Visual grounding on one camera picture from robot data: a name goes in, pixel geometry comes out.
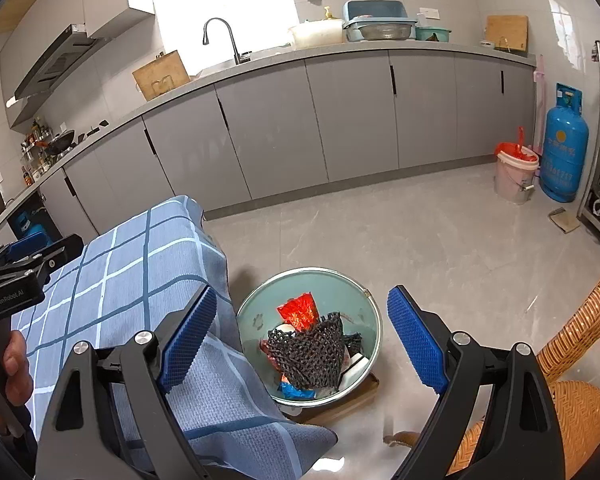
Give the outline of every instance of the range hood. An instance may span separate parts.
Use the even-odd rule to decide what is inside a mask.
[[[104,38],[88,38],[84,24],[69,25],[34,63],[16,88],[15,98],[52,92],[104,43]]]

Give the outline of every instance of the teal bowl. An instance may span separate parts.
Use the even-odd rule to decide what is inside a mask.
[[[443,27],[416,27],[416,40],[427,41],[434,33],[438,37],[438,41],[449,42],[451,31]]]
[[[321,316],[340,312],[345,334],[360,332],[362,353],[369,359],[369,363],[362,375],[344,390],[321,399],[289,400],[278,390],[280,374],[260,350],[260,341],[268,337],[269,330],[284,323],[276,308],[304,292],[310,292],[314,296]],[[345,397],[369,374],[382,341],[382,318],[371,293],[347,276],[319,267],[288,270],[268,279],[244,300],[238,310],[237,320],[245,357],[271,397],[287,406],[323,406]]]

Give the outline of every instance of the tile floor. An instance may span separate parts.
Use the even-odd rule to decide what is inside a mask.
[[[600,243],[584,226],[563,234],[541,190],[522,206],[493,192],[493,164],[415,176],[285,203],[205,224],[227,255],[232,299],[295,267],[329,267],[365,285],[383,310],[374,400],[332,429],[338,472],[311,480],[391,478],[405,458],[384,434],[419,431],[436,395],[423,386],[386,317],[399,283],[448,327],[484,346],[536,350],[555,335],[600,279]],[[600,341],[569,371],[600,387]],[[484,414],[488,392],[474,418]]]

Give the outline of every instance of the wicker chair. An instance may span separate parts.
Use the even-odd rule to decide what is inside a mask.
[[[566,478],[570,479],[600,443],[600,389],[582,381],[556,381],[600,338],[600,282],[560,332],[538,352],[538,363],[549,383],[562,433]],[[482,421],[464,434],[449,473],[471,462]],[[384,437],[390,446],[413,447],[418,433],[402,431]]]

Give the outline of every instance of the blue checkered tablecloth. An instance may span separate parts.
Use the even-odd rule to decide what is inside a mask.
[[[180,427],[203,463],[258,480],[300,478],[336,436],[287,420],[240,352],[226,258],[202,230],[202,209],[186,196],[93,240],[51,275],[45,301],[13,316],[12,326],[27,339],[34,378],[27,407],[36,437],[75,342],[102,348],[154,330],[165,314],[186,306],[201,283],[218,294],[218,314],[185,381],[167,396]],[[124,388],[114,396],[136,465],[149,469]]]

